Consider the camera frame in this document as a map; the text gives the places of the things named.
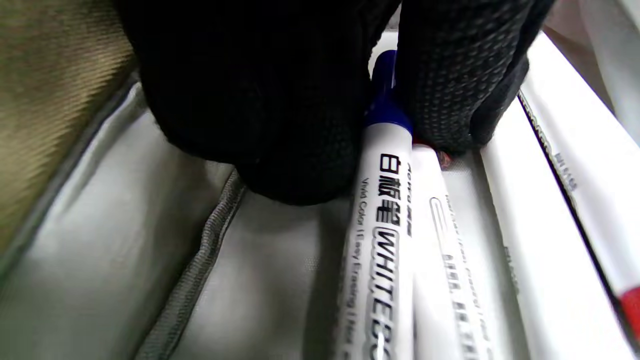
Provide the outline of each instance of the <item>white pen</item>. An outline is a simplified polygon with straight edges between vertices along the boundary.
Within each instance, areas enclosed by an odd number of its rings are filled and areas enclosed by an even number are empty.
[[[372,77],[379,95],[366,116],[334,359],[413,359],[412,129],[389,96],[395,58],[380,54]]]
[[[529,57],[522,100],[640,339],[640,147],[545,35]]]

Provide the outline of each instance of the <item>gray piping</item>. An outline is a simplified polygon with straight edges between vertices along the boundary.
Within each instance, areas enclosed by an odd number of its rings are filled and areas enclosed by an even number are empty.
[[[243,193],[244,184],[234,170],[222,191],[220,202],[204,225],[200,249],[182,273],[156,324],[138,350],[136,360],[165,360],[173,353],[218,258],[222,239]]]

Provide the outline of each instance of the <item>whiteboard marker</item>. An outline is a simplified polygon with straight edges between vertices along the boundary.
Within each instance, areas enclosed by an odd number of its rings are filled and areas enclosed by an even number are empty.
[[[413,359],[412,127],[391,100],[396,52],[378,56],[346,236],[334,359]]]

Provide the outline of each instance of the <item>black glove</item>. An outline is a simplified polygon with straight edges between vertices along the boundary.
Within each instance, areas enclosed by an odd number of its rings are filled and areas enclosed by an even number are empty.
[[[253,191],[289,204],[350,189],[367,62],[398,0],[115,4],[171,143],[234,164]],[[486,143],[551,4],[405,2],[397,100],[415,136],[453,153]]]

